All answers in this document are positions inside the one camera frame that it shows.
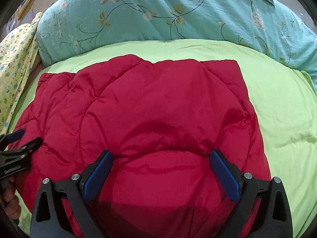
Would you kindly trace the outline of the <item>person's left hand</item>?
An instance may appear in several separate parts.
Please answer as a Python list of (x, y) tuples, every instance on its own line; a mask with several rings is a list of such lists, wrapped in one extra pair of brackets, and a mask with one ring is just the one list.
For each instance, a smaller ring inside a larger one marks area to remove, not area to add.
[(19, 199), (15, 195), (16, 186), (14, 183), (14, 178), (9, 178), (9, 184), (7, 188), (4, 190), (2, 198), (4, 199), (5, 206), (5, 213), (8, 217), (16, 220), (21, 215), (21, 207), (19, 205)]

